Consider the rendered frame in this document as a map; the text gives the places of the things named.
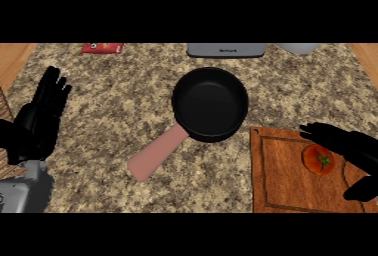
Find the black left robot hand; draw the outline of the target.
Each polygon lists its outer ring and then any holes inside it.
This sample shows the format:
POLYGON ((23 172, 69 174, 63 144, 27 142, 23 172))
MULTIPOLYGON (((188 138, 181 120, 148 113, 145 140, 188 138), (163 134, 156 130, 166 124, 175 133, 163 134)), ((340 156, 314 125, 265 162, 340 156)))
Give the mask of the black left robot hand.
POLYGON ((49 66, 33 101, 23 106, 14 121, 0 119, 0 148, 8 152, 10 165, 51 156, 72 89, 61 70, 49 66))

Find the pale grey round container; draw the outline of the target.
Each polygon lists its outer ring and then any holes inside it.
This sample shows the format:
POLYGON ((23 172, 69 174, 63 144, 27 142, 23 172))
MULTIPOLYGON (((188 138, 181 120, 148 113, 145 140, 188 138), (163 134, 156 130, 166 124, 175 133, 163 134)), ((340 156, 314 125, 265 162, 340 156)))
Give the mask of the pale grey round container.
POLYGON ((318 43, 280 43, 278 46, 295 54, 311 54, 318 48, 318 43))

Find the red snack packet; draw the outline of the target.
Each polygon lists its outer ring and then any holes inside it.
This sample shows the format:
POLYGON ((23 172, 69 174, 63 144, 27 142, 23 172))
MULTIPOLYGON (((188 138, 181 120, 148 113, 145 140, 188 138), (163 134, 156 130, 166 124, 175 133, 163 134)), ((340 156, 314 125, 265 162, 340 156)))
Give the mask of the red snack packet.
POLYGON ((82 48, 82 53, 120 54, 122 49, 123 49, 122 43, 86 43, 82 48))

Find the brown wooden cutting board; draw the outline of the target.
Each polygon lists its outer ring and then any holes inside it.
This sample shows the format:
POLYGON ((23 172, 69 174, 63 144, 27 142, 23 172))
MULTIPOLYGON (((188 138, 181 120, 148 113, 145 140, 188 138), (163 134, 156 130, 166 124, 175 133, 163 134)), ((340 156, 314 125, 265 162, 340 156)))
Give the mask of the brown wooden cutting board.
POLYGON ((321 176, 305 167, 302 153, 312 144, 296 130, 253 126, 253 211, 264 213, 378 213, 378 203, 348 201, 346 189, 365 172, 336 154, 336 167, 321 176))

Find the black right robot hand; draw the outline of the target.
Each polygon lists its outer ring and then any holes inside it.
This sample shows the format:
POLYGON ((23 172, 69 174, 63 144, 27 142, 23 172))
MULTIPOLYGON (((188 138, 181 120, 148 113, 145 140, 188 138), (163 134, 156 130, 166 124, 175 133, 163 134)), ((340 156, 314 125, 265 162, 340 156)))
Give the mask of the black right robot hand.
POLYGON ((367 176, 351 186, 346 200, 371 201, 378 196, 378 139, 360 131, 346 131, 327 123, 300 126, 300 136, 342 155, 367 176))

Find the red tomato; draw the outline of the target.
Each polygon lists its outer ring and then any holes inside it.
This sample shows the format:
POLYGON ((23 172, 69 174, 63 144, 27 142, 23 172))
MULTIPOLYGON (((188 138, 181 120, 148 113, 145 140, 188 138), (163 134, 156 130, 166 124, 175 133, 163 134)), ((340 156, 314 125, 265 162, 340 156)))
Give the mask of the red tomato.
POLYGON ((305 148, 302 152, 302 161, 306 169, 320 176, 330 174, 334 170, 334 154, 318 144, 312 144, 305 148))

